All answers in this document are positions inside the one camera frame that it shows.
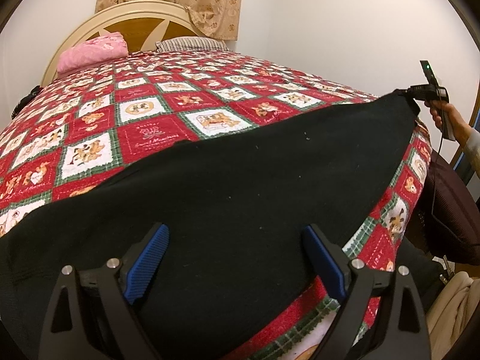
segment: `bed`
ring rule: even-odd
[[[130,56],[56,79],[62,51],[121,32]],[[135,1],[79,26],[60,46],[44,90],[0,135],[0,236],[29,212],[87,193],[148,155],[182,140],[242,133],[324,107],[375,97],[319,76],[224,51],[158,53],[155,41],[201,36],[179,5]],[[428,131],[418,121],[389,188],[343,247],[351,258],[392,271],[398,241],[430,163]],[[282,314],[224,359],[295,359],[319,342],[338,303],[316,279]],[[359,337],[374,322],[378,300]]]

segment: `bed sheet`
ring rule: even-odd
[[[241,133],[301,112],[373,100],[319,76],[234,52],[137,52],[56,80],[0,135],[0,236],[35,208],[86,193],[181,140]],[[428,131],[419,121],[390,187],[344,246],[349,257],[394,269],[430,155]],[[320,341],[337,307],[316,279],[224,359],[295,359]],[[360,335],[377,308],[373,300]]]

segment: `blue grip pad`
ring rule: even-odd
[[[136,299],[144,295],[167,250],[169,239],[169,228],[161,225],[128,271],[123,296],[129,304],[132,305]]]
[[[303,249],[306,251],[315,273],[322,280],[328,296],[342,303],[347,298],[345,274],[339,268],[314,229],[307,226],[302,232]]]

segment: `person's arm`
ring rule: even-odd
[[[469,159],[477,176],[480,178],[480,133],[463,120],[462,115],[460,115],[460,112],[453,104],[441,102],[439,100],[432,101],[431,104],[436,109],[431,108],[429,103],[425,103],[427,107],[430,107],[430,114],[435,122],[435,126],[440,130],[442,129],[442,118],[438,111],[442,109],[444,113],[448,114],[448,117],[452,122],[455,139],[463,149],[466,157]]]
[[[480,132],[474,128],[472,128],[470,137],[466,141],[463,152],[480,178]]]

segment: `hand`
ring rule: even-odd
[[[455,108],[452,103],[446,103],[440,100],[433,100],[431,102],[425,102],[425,105],[429,107],[430,114],[435,126],[442,130],[442,117],[441,110],[445,115],[448,115],[448,118],[452,122],[453,135],[461,147],[464,147],[467,144],[467,140],[472,132],[472,127],[468,125],[465,120],[463,120],[460,112]]]

